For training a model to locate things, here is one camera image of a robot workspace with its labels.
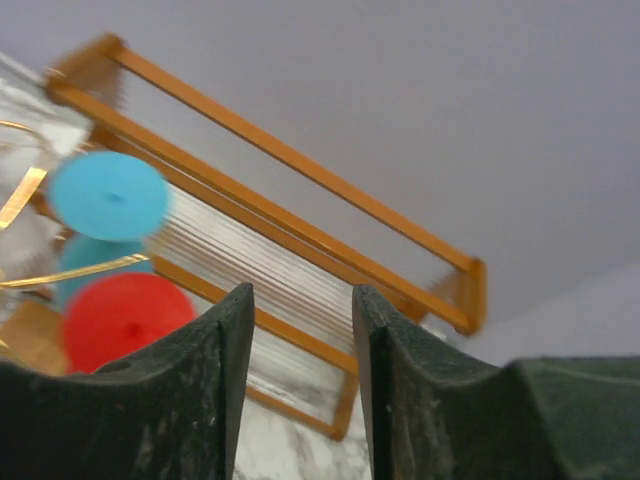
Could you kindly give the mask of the blue plastic goblet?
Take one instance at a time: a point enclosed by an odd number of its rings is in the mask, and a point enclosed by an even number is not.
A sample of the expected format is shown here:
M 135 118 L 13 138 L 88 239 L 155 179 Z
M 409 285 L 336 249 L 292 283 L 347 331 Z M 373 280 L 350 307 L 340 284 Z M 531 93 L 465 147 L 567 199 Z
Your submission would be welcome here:
M 59 273 L 146 252 L 164 224 L 170 185 L 157 169 L 111 151 L 81 154 L 48 182 L 52 211 L 74 235 L 59 256 Z

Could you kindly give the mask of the clear ribbed wine glass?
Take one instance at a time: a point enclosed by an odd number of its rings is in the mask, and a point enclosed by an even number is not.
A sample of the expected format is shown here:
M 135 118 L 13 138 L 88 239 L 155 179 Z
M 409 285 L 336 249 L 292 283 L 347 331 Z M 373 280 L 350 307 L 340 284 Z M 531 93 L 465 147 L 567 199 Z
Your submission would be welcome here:
M 55 263 L 47 221 L 30 204 L 57 156 L 36 129 L 1 122 L 1 281 L 50 274 Z

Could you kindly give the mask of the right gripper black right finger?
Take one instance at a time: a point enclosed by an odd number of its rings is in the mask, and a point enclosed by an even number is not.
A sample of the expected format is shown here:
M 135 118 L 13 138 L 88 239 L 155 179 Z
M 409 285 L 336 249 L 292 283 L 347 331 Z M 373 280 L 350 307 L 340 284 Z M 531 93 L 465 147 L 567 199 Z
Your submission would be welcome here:
M 635 479 L 639 361 L 542 357 L 496 367 L 352 293 L 376 479 Z

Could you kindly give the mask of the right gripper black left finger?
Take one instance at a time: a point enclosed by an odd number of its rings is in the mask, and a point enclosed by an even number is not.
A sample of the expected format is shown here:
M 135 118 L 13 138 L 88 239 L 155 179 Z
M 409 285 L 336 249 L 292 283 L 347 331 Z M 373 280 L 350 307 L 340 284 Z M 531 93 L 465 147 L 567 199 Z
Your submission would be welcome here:
M 5 479 L 229 479 L 254 332 L 254 292 L 92 374 L 1 364 Z

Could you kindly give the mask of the red plastic goblet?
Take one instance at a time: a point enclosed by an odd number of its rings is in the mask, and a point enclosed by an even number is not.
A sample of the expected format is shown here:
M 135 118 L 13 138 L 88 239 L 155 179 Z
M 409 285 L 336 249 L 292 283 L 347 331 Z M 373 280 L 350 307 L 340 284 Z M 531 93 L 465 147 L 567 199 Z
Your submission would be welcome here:
M 181 328 L 196 317 L 191 300 L 152 273 L 102 277 L 63 310 L 62 343 L 70 373 L 92 373 Z

